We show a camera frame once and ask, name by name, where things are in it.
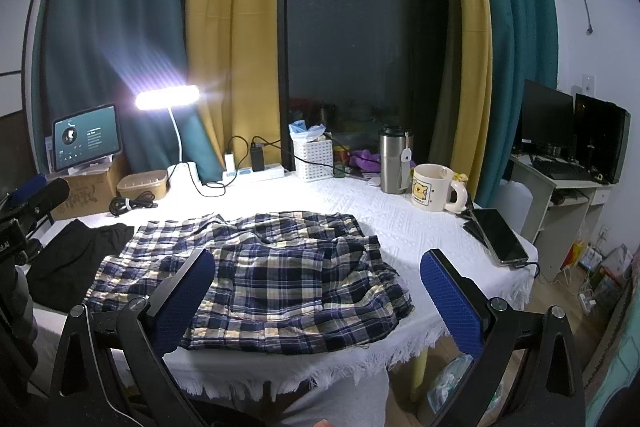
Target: smartphone screen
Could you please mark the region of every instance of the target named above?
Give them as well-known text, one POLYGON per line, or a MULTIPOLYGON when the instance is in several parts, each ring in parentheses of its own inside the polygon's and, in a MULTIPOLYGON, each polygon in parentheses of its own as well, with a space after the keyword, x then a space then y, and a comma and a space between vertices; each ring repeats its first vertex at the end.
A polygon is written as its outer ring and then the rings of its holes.
POLYGON ((527 252, 524 251, 513 230, 502 219, 500 212, 495 208, 478 208, 473 210, 473 216, 501 263, 528 261, 527 252))

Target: keyboard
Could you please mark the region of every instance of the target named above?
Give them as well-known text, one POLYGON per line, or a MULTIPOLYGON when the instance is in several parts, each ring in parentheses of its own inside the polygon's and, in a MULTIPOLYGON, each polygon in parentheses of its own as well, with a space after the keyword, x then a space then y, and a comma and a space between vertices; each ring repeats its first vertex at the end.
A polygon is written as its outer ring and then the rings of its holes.
POLYGON ((593 176, 583 167, 574 163, 559 162, 557 160, 541 160, 533 158, 533 168, 553 180, 581 180, 593 181, 593 176))

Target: white tablecloth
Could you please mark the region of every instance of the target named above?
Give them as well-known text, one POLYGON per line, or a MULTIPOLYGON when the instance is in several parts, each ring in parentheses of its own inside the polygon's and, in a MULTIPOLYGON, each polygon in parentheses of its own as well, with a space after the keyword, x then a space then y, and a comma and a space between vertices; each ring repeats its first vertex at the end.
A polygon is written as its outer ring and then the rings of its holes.
MULTIPOLYGON (((134 210, 117 219, 111 214, 80 219, 95 227, 116 221, 139 226, 147 221, 182 220, 212 212, 225 219, 285 210, 353 214, 364 233, 379 237, 383 259, 398 270, 415 305, 411 315, 386 339, 332 353, 287 356, 224 349, 188 351, 179 347, 165 355, 164 361, 180 387, 190 394, 205 391, 209 397, 215 397, 229 396, 234 391, 239 396, 259 399, 265 381, 271 382, 275 395, 294 391, 309 379, 326 388, 346 375, 353 375, 356 381, 373 375, 433 346, 446 328, 420 281, 420 258, 430 248, 440 248, 461 275, 472 278, 488 297, 503 297, 517 309, 528 301, 533 267, 513 270, 495 266, 478 241, 462 229, 459 217, 415 208, 407 196, 384 194, 379 188, 352 178, 303 183, 295 174, 288 174, 276 180, 231 185, 225 196, 204 198, 195 191, 188 176, 186 167, 176 171, 172 188, 158 201, 158 208, 134 210)), ((222 193, 213 188, 201 190, 211 195, 222 193)), ((67 222, 56 222, 43 236, 43 243, 67 222)), ((536 261, 536 248, 524 239, 521 242, 529 260, 536 261)), ((45 330, 43 340, 60 335, 61 317, 47 316, 52 312, 42 307, 34 313, 40 329, 45 330)), ((126 371, 122 369, 125 364, 122 353, 115 353, 115 358, 118 368, 126 371)))

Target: computer desk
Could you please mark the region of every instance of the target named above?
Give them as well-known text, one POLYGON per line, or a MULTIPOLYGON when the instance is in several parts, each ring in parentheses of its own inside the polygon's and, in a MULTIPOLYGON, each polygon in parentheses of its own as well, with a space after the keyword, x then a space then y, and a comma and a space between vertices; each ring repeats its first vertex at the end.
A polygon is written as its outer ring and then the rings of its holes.
POLYGON ((615 185, 584 180, 553 180, 531 166, 529 155, 511 155, 511 180, 524 184, 533 195, 520 235, 538 248, 540 273, 555 279, 584 223, 586 238, 594 232, 604 204, 615 185), (551 195, 559 188, 574 188, 575 197, 554 204, 551 195))

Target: blue gripper pad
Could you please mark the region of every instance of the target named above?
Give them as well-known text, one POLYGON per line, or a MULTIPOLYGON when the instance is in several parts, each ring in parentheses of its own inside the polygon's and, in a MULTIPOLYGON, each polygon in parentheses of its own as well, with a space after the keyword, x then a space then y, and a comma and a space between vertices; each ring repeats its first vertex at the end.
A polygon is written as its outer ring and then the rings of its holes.
POLYGON ((180 344, 184 332, 211 286, 216 274, 216 262, 209 250, 203 250, 187 272, 181 274, 180 270, 174 276, 177 279, 181 275, 179 281, 161 306, 153 323, 151 344, 159 357, 174 351, 180 344))
POLYGON ((422 256, 420 278, 458 349, 477 360, 484 346, 480 318, 433 253, 422 256))

